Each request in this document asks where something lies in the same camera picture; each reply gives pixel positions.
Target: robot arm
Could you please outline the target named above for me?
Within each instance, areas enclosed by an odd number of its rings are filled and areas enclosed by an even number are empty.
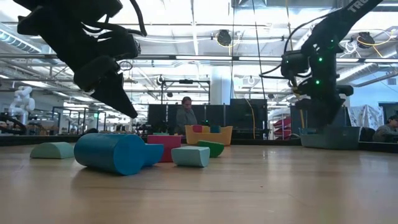
[[[343,52],[339,43],[355,23],[380,2],[382,0],[354,0],[346,7],[331,12],[314,27],[300,50],[288,51],[282,56],[281,73],[290,80],[294,93],[310,97],[296,102],[296,107],[308,110],[319,128],[335,119],[345,102],[339,94],[353,94],[352,86],[336,85],[336,54]],[[309,67],[310,75],[299,75],[307,72]],[[307,79],[298,85],[295,77]]]
[[[108,23],[123,5],[119,0],[14,0],[31,13],[19,16],[17,31],[39,35],[74,72],[74,82],[93,98],[135,118],[137,113],[123,90],[123,75],[116,63],[133,59],[141,52],[132,34],[146,36],[141,11],[136,0],[130,0],[137,12],[140,30],[125,29]],[[97,22],[106,16],[105,22]],[[98,37],[86,33],[100,33]]]

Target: mint green half-cylinder block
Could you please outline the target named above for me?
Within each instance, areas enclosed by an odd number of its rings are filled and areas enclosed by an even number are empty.
[[[73,146],[67,142],[46,142],[38,144],[30,152],[33,159],[66,159],[74,157]]]
[[[209,147],[185,146],[172,149],[173,162],[178,166],[206,167],[209,158]]]

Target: workstation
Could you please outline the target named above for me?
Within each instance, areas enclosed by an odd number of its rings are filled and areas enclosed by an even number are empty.
[[[0,8],[2,222],[396,223],[396,2]]]

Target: ceiling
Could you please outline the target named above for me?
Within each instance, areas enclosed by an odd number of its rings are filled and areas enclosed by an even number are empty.
[[[124,8],[110,19],[110,23],[121,24],[130,29],[139,29],[136,13],[130,1],[121,0]],[[166,80],[209,80],[212,68],[215,66],[231,67],[234,80],[234,88],[237,97],[262,98],[262,85],[258,74],[267,71],[279,64],[273,58],[280,58],[283,52],[285,39],[289,36],[288,23],[291,29],[300,24],[324,15],[339,3],[344,1],[291,1],[289,18],[285,7],[279,6],[280,1],[268,1],[267,7],[261,6],[261,1],[255,1],[258,6],[253,12],[252,7],[231,7],[231,0],[137,0],[148,36],[136,37],[140,42],[142,55],[153,55],[154,59],[147,57],[130,61],[134,65],[131,70],[125,71],[127,80],[124,88],[131,97],[133,103],[160,103],[160,86],[156,80],[162,75]],[[23,43],[38,49],[40,54],[54,54],[48,45],[40,37],[23,36],[16,32],[17,17],[28,15],[29,11],[14,3],[12,0],[0,0],[0,8],[7,9],[0,12],[0,30],[17,37]],[[365,15],[352,28],[350,33],[341,42],[347,50],[338,58],[381,58],[385,56],[395,58],[397,42],[396,22],[398,13],[392,10],[394,6],[383,6]],[[301,44],[310,34],[314,24],[299,29],[292,36],[292,46],[299,49]],[[223,47],[217,43],[216,35],[221,29],[229,30],[233,34],[233,47]],[[369,32],[376,41],[377,52],[373,47],[360,49],[350,43],[350,38],[356,38],[359,32]],[[26,49],[7,41],[0,42],[0,54],[28,54]],[[188,55],[188,60],[167,60],[161,55]],[[214,60],[195,60],[196,56],[217,56]],[[256,57],[265,58],[260,64]],[[219,57],[251,57],[250,61],[219,60]],[[31,58],[32,54],[20,56],[20,58],[0,58],[0,72],[3,77],[26,78],[36,88],[49,89],[59,97],[65,99],[72,97],[76,102],[87,103],[79,100],[78,96],[85,96],[79,92],[71,81],[73,72],[66,65],[57,60],[42,60]],[[345,82],[346,77],[355,74],[354,80],[348,82],[361,83],[361,78],[369,74],[357,71],[363,61],[339,62],[338,73],[343,74],[340,82]],[[272,76],[280,76],[280,70],[270,73]],[[197,103],[204,103],[208,99],[206,91],[208,86],[176,85],[170,86],[170,91],[176,91],[172,98],[164,96],[169,103],[175,103],[185,95],[191,96]],[[289,92],[287,82],[284,80],[267,79],[264,82],[265,92]],[[275,101],[282,101],[286,94],[276,95]]]

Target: white robot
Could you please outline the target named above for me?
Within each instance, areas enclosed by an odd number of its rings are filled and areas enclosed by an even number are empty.
[[[35,100],[30,97],[30,93],[32,93],[32,87],[20,86],[18,90],[15,91],[14,101],[8,109],[9,116],[21,116],[20,122],[22,124],[27,124],[29,112],[35,109]]]

